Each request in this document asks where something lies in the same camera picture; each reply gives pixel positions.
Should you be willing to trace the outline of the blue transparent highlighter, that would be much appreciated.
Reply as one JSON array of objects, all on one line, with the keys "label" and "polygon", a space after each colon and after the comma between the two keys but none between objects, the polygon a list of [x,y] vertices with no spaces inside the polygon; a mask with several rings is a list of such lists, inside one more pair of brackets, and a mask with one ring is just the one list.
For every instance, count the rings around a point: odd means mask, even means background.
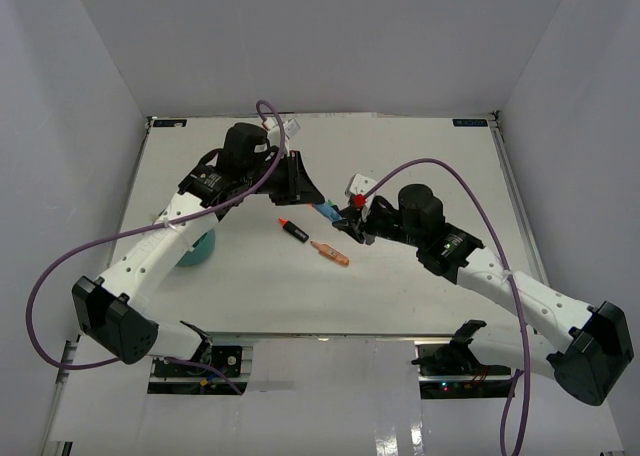
[{"label": "blue transparent highlighter", "polygon": [[333,205],[330,201],[315,205],[317,208],[315,210],[331,223],[336,223],[344,219],[344,217],[339,213],[339,208],[336,205]]}]

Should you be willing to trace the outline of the black highlighter orange cap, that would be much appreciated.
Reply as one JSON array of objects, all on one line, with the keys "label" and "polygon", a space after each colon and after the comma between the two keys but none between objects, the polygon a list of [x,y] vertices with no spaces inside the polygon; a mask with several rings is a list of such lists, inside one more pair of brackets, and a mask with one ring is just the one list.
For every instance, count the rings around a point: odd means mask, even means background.
[{"label": "black highlighter orange cap", "polygon": [[296,240],[301,243],[306,243],[309,240],[309,235],[293,222],[283,218],[279,218],[278,221],[282,229]]}]

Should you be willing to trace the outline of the orange transparent highlighter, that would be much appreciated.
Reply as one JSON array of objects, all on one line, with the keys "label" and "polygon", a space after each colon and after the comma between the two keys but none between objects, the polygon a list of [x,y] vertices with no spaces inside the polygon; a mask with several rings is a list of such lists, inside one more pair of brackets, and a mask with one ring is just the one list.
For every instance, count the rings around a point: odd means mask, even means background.
[{"label": "orange transparent highlighter", "polygon": [[349,266],[350,264],[349,258],[344,254],[340,253],[339,251],[337,251],[336,249],[334,249],[333,247],[331,247],[330,245],[325,243],[320,243],[317,241],[311,241],[310,244],[314,249],[317,250],[317,252],[321,256],[335,262],[336,264],[339,264],[340,266],[343,266],[343,267]]}]

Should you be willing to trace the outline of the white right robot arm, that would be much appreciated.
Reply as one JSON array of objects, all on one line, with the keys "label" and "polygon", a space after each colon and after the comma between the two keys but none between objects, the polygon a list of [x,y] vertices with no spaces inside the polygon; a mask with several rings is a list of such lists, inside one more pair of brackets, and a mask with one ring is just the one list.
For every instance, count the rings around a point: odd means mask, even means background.
[{"label": "white right robot arm", "polygon": [[487,329],[483,321],[464,324],[449,344],[459,372],[475,374],[487,362],[522,364],[584,404],[599,406],[606,400],[634,358],[621,308],[608,301],[590,305],[508,269],[480,239],[445,220],[443,204],[428,186],[403,187],[392,205],[374,193],[376,185],[362,174],[351,178],[336,229],[360,244],[382,238],[413,247],[427,271],[525,323],[527,335],[513,338]]}]

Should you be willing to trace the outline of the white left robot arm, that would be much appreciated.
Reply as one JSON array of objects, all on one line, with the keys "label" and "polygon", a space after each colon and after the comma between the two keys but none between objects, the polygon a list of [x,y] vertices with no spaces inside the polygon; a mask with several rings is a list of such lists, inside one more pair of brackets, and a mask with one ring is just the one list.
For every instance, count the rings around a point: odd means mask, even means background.
[{"label": "white left robot arm", "polygon": [[289,140],[300,129],[294,119],[278,124],[236,123],[224,145],[200,158],[142,238],[96,279],[81,277],[72,288],[81,330],[119,361],[145,356],[176,358],[188,374],[211,363],[205,333],[181,322],[165,325],[144,313],[161,282],[189,252],[204,244],[217,223],[256,186],[277,206],[321,204],[299,152]]}]

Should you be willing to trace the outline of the teal round divided organizer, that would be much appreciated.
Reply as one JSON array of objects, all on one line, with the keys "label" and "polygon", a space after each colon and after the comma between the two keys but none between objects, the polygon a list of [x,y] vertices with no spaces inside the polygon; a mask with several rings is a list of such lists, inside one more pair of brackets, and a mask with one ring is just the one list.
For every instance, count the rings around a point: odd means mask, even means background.
[{"label": "teal round divided organizer", "polygon": [[193,267],[205,262],[214,252],[216,234],[214,230],[204,233],[181,259],[176,263],[177,267]]}]

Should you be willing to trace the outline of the left black logo sticker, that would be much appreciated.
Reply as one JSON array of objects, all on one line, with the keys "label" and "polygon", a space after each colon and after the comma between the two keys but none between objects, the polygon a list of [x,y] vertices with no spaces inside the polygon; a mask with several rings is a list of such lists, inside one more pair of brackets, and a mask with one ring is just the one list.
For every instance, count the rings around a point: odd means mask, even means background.
[{"label": "left black logo sticker", "polygon": [[155,119],[154,128],[183,128],[187,125],[187,119]]}]

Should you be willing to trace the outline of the black logo sticker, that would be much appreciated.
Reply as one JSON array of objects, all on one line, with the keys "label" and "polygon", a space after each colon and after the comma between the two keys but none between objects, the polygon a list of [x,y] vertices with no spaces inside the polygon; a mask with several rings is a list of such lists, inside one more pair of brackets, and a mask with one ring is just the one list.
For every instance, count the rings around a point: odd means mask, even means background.
[{"label": "black logo sticker", "polygon": [[452,123],[455,127],[487,127],[488,121],[481,118],[453,118]]},{"label": "black logo sticker", "polygon": [[187,125],[187,119],[155,119],[154,128],[183,128]]}]

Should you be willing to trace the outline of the right black logo sticker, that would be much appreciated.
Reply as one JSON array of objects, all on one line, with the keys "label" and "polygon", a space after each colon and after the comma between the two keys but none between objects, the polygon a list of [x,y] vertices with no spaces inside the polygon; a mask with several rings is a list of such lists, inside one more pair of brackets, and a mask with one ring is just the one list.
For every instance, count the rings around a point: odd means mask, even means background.
[{"label": "right black logo sticker", "polygon": [[455,127],[487,127],[488,121],[481,118],[453,118],[452,123]]}]

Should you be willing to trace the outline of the right aluminium table rail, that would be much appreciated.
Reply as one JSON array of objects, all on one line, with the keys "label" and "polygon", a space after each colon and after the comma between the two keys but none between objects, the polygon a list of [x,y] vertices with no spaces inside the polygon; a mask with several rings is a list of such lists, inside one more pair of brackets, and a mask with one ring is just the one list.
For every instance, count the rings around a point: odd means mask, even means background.
[{"label": "right aluminium table rail", "polygon": [[507,147],[504,138],[503,131],[501,129],[501,111],[493,111],[488,118],[488,124],[491,129],[491,133],[494,139],[494,144],[500,160],[502,172],[506,181],[506,185],[509,192],[509,197],[512,203],[512,207],[515,213],[516,221],[518,224],[519,232],[523,240],[525,247],[525,253],[527,261],[529,263],[532,276],[544,283],[549,284],[548,275],[541,258],[533,230],[526,213],[525,205],[522,200],[518,184],[516,182],[515,173],[513,171],[511,161],[507,154]]}]

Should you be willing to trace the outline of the aluminium table rail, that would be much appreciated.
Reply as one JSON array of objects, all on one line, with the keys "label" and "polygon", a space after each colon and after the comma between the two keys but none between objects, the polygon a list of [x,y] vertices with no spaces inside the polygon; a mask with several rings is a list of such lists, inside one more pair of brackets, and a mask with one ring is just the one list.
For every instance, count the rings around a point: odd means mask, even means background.
[{"label": "aluminium table rail", "polygon": [[509,197],[512,203],[512,207],[515,213],[516,221],[518,224],[519,232],[523,240],[525,247],[525,253],[527,261],[529,263],[532,276],[544,283],[549,284],[548,275],[541,258],[533,230],[526,213],[525,205],[522,200],[518,184],[516,182],[515,173],[513,171],[511,161],[507,154],[507,147],[504,138],[503,131],[501,129],[501,111],[493,111],[488,118],[488,124],[491,129],[491,133],[494,139],[494,144],[500,160],[502,172],[506,181],[506,185],[509,192]]},{"label": "aluminium table rail", "polygon": [[[74,203],[90,216],[92,231],[84,234],[75,229],[63,239],[63,249],[68,251],[104,236],[112,236],[121,228],[122,220],[133,181],[144,148],[151,119],[142,116],[121,132],[109,133],[89,144],[80,156],[71,162],[82,165],[81,171],[72,180],[80,182],[88,190]],[[58,290],[49,287],[41,292],[43,303],[60,301],[65,303],[63,315],[70,327],[60,344],[56,346],[58,358],[64,364],[72,364],[77,341],[80,338],[75,314],[71,311],[71,284],[81,274],[93,274],[102,270],[112,257],[115,244],[107,242],[78,254],[73,262],[61,264],[55,271],[54,282]]]}]

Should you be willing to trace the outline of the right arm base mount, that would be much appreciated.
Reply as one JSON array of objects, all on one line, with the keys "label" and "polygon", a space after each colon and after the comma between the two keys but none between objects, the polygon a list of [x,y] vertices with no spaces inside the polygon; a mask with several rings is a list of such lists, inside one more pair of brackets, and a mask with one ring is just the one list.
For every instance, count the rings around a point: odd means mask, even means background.
[{"label": "right arm base mount", "polygon": [[411,364],[419,373],[422,400],[492,399],[508,396],[512,370],[482,364],[471,351],[476,333],[486,326],[481,320],[465,322],[442,343],[417,342]]}]

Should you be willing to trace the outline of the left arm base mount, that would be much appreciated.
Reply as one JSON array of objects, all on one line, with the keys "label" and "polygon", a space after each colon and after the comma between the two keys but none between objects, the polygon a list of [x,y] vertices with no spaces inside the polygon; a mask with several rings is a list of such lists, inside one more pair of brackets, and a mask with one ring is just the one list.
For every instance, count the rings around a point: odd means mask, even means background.
[{"label": "left arm base mount", "polygon": [[160,395],[240,396],[248,386],[252,349],[212,346],[198,366],[154,359],[147,392]]}]

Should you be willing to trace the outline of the left aluminium table rail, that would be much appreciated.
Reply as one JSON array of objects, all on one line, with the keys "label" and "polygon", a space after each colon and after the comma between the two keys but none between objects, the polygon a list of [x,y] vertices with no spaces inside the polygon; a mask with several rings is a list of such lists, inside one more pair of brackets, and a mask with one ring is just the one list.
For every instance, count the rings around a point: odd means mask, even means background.
[{"label": "left aluminium table rail", "polygon": [[[109,133],[89,144],[80,156],[71,162],[82,165],[81,171],[72,180],[80,182],[88,190],[74,203],[90,216],[92,231],[84,234],[75,229],[63,239],[63,249],[68,251],[104,236],[112,236],[121,228],[122,220],[133,181],[144,148],[151,119],[142,116],[121,132]],[[80,338],[75,314],[71,311],[71,284],[81,274],[93,274],[102,270],[112,257],[115,244],[107,242],[78,254],[73,262],[61,264],[55,271],[54,282],[58,290],[49,287],[41,292],[43,303],[60,301],[65,303],[63,315],[70,327],[60,344],[56,346],[58,358],[64,364],[72,364],[77,341]]]}]

